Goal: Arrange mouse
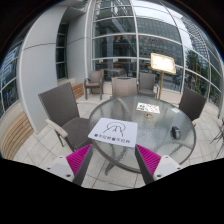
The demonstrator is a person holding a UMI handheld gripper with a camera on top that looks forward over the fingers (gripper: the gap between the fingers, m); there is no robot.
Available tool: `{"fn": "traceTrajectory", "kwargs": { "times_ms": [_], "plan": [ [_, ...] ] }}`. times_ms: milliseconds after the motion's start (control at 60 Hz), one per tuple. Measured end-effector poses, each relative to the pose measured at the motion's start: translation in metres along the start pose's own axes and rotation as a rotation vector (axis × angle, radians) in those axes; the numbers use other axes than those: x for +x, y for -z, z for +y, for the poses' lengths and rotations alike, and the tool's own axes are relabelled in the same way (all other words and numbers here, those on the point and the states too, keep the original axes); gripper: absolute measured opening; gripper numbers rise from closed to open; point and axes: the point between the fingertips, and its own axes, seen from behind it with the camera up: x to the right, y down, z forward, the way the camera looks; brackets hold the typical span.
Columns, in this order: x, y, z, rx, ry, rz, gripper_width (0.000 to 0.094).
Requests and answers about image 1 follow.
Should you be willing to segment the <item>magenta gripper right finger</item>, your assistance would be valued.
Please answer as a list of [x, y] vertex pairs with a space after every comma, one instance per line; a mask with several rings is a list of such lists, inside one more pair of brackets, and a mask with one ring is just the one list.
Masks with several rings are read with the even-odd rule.
[[153, 183], [181, 169], [169, 155], [160, 156], [140, 145], [135, 146], [135, 156], [145, 184]]

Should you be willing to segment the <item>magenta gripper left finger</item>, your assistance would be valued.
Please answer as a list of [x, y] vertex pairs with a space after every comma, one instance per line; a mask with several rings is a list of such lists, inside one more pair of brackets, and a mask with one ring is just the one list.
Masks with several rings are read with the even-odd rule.
[[92, 154], [92, 145], [87, 145], [68, 156], [57, 157], [47, 166], [46, 170], [56, 176], [81, 186]]

